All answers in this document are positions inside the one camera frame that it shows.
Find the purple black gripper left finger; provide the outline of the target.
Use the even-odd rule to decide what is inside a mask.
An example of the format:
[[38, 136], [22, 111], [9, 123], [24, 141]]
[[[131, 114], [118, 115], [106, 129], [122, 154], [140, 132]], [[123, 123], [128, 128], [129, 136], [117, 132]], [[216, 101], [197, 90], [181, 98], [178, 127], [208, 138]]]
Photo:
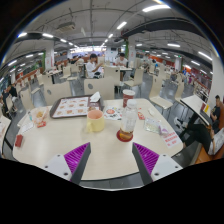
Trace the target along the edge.
[[90, 153], [91, 145], [90, 143], [86, 143], [64, 155], [65, 161], [72, 174], [70, 179], [72, 183], [80, 183]]

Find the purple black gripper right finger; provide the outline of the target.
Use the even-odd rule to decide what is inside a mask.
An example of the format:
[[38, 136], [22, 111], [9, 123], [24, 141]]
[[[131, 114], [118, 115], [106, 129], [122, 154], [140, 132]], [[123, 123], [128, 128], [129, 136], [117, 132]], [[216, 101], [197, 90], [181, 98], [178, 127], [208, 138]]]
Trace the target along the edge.
[[159, 155], [138, 143], [133, 144], [132, 153], [135, 157], [143, 184], [147, 185], [151, 183], [151, 173], [159, 159]]

